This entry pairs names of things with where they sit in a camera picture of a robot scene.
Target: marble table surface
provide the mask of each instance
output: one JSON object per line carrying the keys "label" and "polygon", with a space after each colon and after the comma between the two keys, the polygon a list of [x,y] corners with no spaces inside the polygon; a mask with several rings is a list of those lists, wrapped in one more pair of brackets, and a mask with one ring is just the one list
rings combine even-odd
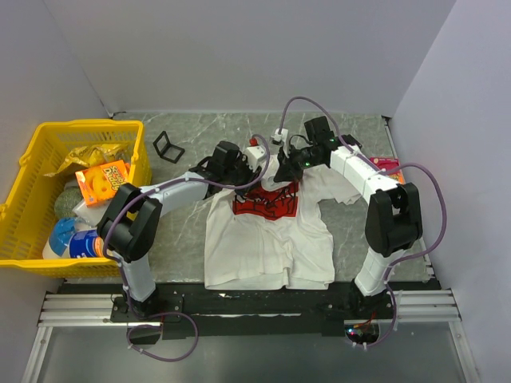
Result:
{"label": "marble table surface", "polygon": [[[303,122],[321,116],[318,113],[289,113],[285,127],[291,133],[305,134]],[[380,116],[334,113],[343,133],[352,134],[362,143],[367,156],[392,156],[392,146]],[[248,145],[252,133],[268,138],[279,125],[280,113],[119,113],[115,120],[141,120],[145,125],[145,143],[153,169],[153,183],[180,176],[195,166],[220,140],[241,148]],[[186,150],[177,164],[157,156],[153,141],[162,130],[172,143]],[[278,148],[271,145],[272,154]],[[203,282],[204,237],[211,199],[172,211],[160,219],[153,248],[149,252],[151,270],[157,282]],[[364,235],[367,205],[359,200],[352,205],[325,200],[320,204],[322,219],[334,237],[335,280],[353,279],[366,257]],[[420,245],[415,244],[415,251]],[[396,268],[393,280],[429,279],[423,259],[405,262]],[[78,282],[115,282],[117,278],[84,278]]]}

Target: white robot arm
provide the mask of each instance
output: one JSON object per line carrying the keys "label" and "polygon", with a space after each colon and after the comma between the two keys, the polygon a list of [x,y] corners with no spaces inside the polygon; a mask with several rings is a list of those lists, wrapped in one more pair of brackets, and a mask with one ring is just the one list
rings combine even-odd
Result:
{"label": "white robot arm", "polygon": [[[281,146],[279,170],[274,181],[299,180],[304,169],[325,164],[353,184],[369,205],[366,221],[369,250],[354,281],[353,306],[374,304],[378,296],[384,294],[383,278],[387,267],[401,258],[404,251],[422,236],[417,188],[413,184],[401,185],[379,174],[361,158],[359,144],[353,137],[345,137],[351,150],[342,146],[326,118],[320,117],[305,125],[310,146],[294,148],[289,144],[285,129],[277,137]],[[260,174],[265,160],[265,150],[257,144],[241,152],[236,145],[221,141],[211,157],[177,179],[140,189],[126,184],[119,189],[98,224],[97,231],[103,239],[129,201],[153,191],[150,197],[144,197],[129,210],[137,212],[137,217],[132,221],[123,216],[114,225],[113,235],[109,238],[109,248],[124,271],[125,293],[140,316],[152,313],[151,301],[156,297],[156,284],[150,273],[147,252],[153,244],[160,216],[208,198],[226,184],[248,184]],[[244,194],[249,190],[236,192]]]}

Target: yellow chip bag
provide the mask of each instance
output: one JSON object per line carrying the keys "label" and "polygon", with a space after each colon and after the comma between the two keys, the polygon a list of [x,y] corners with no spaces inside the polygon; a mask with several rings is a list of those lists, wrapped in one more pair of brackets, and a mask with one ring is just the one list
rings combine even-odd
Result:
{"label": "yellow chip bag", "polygon": [[127,156],[125,152],[128,145],[129,144],[98,144],[75,148],[68,153],[57,171],[47,173],[45,176],[68,176],[83,168],[93,168],[94,166],[119,160],[122,156]]}

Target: plastic basket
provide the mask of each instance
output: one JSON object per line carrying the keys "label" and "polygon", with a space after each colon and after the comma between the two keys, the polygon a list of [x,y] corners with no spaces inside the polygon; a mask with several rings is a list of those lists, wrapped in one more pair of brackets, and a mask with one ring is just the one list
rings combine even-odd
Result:
{"label": "plastic basket", "polygon": [[102,277],[117,275],[115,262],[103,258],[42,258],[42,248],[57,222],[53,204],[64,188],[54,172],[69,150],[88,144],[129,142],[133,152],[129,182],[149,184],[151,167],[140,121],[75,120],[38,126],[20,158],[20,171],[6,203],[0,205],[0,267],[17,267],[50,277]]}

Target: white t-shirt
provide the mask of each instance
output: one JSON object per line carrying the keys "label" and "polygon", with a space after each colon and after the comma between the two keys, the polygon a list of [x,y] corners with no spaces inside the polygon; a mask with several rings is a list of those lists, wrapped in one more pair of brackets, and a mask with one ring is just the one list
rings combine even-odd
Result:
{"label": "white t-shirt", "polygon": [[244,198],[227,189],[213,197],[204,248],[207,289],[325,290],[334,281],[334,241],[318,202],[353,203],[359,194],[325,165],[305,170],[299,183],[275,184],[278,167],[272,156],[261,188]]}

